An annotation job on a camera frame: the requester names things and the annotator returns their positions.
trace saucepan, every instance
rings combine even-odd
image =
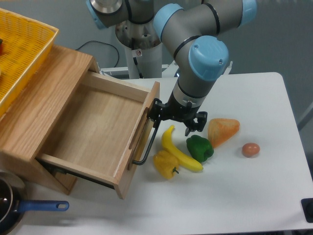
[[[26,211],[64,212],[69,208],[67,201],[25,200],[23,185],[16,187],[9,182],[0,174],[0,234],[10,232]]]

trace wooden cabinet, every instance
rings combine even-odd
[[[150,90],[100,75],[92,56],[53,46],[0,120],[0,166],[67,194],[76,175],[125,198],[158,95],[158,83]]]

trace light blue joint cap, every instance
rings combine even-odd
[[[256,0],[243,0],[243,17],[240,26],[252,21],[257,12]]]
[[[89,0],[86,0],[86,5],[88,7],[88,10],[95,22],[95,24],[97,25],[98,29],[103,29],[103,28],[107,28],[104,24],[102,24],[102,22],[100,21],[100,19],[98,18],[98,16],[96,15],[94,9],[91,6],[91,3]]]
[[[191,45],[188,60],[192,71],[199,78],[216,81],[228,63],[228,49],[215,37],[201,36]]]
[[[153,21],[153,27],[155,28],[156,33],[161,41],[162,41],[162,32],[166,23],[169,21],[169,19],[175,12],[181,9],[183,8],[178,4],[171,3],[165,5],[156,13],[155,19]]]

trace red object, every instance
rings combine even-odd
[[[243,146],[243,155],[247,158],[252,157],[260,152],[260,146],[256,143],[246,143]]]
[[[3,51],[3,45],[2,45],[3,40],[0,39],[0,55],[2,55],[2,51]]]

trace green bell pepper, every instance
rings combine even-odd
[[[210,141],[201,136],[192,135],[186,142],[191,156],[200,163],[205,162],[214,153]]]

